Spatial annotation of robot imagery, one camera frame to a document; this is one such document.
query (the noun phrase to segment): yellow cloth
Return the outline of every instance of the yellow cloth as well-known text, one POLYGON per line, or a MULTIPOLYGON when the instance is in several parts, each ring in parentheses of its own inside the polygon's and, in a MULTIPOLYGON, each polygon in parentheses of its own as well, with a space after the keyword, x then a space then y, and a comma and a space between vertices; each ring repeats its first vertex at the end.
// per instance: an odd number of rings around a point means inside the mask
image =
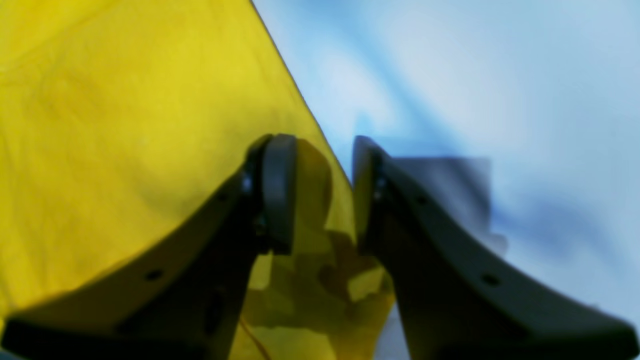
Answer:
POLYGON ((370 359, 392 292, 249 0, 0 0, 0 316, 147 249, 264 133, 306 140, 321 200, 257 262, 230 358, 370 359))

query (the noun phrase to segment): blurry background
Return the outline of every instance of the blurry background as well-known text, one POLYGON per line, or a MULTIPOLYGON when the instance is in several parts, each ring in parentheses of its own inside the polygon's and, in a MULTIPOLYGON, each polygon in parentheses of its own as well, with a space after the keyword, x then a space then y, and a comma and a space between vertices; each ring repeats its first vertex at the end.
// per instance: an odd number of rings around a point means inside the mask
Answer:
POLYGON ((356 135, 489 158, 507 261, 640 325, 640 3, 254 3, 349 177, 356 135))

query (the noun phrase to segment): yellow fabric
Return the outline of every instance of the yellow fabric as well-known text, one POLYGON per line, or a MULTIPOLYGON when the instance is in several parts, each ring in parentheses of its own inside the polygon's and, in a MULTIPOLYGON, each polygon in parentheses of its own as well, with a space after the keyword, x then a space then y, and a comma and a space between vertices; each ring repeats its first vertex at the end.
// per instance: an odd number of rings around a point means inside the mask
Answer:
POLYGON ((0 316, 147 249, 264 133, 304 139, 307 181, 295 255, 257 262, 230 358, 370 359, 388 281, 248 0, 0 0, 0 316))

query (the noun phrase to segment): light blue background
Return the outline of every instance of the light blue background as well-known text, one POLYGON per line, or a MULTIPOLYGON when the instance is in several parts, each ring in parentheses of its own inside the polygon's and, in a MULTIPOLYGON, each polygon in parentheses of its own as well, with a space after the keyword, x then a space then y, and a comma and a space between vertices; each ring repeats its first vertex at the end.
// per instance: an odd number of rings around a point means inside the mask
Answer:
POLYGON ((640 324, 640 3, 254 3, 347 174, 355 135, 489 157, 507 261, 640 324))

